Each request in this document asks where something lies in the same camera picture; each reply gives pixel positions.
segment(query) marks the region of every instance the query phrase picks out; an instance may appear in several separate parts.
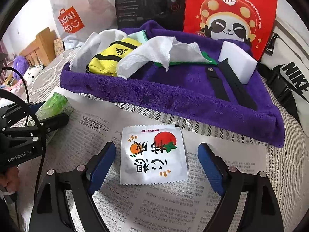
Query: white plush toy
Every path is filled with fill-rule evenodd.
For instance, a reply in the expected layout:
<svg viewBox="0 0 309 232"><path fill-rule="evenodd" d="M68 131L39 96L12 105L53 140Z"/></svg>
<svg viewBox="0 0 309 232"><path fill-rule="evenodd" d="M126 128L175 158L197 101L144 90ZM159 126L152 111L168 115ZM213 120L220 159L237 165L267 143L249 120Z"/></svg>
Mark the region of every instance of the white plush toy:
<svg viewBox="0 0 309 232"><path fill-rule="evenodd" d="M44 66L38 65L34 67L29 67L24 74L24 79L27 82L27 86L30 86L34 79L43 71Z"/></svg>

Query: white foam block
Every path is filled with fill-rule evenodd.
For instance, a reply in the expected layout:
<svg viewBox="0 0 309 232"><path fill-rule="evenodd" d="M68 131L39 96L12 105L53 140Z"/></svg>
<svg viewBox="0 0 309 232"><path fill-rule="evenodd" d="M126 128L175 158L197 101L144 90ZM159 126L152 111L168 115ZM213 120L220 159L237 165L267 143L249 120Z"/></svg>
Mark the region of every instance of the white foam block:
<svg viewBox="0 0 309 232"><path fill-rule="evenodd" d="M249 79L257 66L254 60L247 52L242 50L234 43L223 42L219 62L228 58L228 63L242 84L248 84Z"/></svg>

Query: yellow adidas bag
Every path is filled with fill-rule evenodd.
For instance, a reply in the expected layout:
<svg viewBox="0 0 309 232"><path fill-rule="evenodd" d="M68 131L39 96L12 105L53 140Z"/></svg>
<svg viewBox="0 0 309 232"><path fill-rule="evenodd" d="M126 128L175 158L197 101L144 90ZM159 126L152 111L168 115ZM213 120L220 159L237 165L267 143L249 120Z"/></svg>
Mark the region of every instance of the yellow adidas bag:
<svg viewBox="0 0 309 232"><path fill-rule="evenodd" d="M87 65L86 73L117 77L118 62L141 45L140 42L131 38L112 43L107 49L92 58Z"/></svg>

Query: wooden headboard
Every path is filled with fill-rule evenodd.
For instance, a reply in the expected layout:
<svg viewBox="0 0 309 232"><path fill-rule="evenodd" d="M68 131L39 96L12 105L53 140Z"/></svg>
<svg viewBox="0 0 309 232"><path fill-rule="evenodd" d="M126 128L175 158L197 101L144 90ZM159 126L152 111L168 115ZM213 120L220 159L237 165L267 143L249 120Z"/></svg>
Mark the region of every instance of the wooden headboard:
<svg viewBox="0 0 309 232"><path fill-rule="evenodd" d="M55 32L50 32L47 27L36 35L35 40L20 55L28 60L30 66L39 64L47 66L56 58L53 43L56 38Z"/></svg>

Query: human hand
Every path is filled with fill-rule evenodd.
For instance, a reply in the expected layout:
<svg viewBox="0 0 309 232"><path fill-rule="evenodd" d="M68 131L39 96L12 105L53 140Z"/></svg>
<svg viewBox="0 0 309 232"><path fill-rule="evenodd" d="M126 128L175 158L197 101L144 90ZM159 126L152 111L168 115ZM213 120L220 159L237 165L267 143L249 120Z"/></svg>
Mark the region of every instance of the human hand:
<svg viewBox="0 0 309 232"><path fill-rule="evenodd" d="M20 181L18 178L18 168L9 168L6 173L0 174L0 185L7 188L8 192L15 192L18 190Z"/></svg>

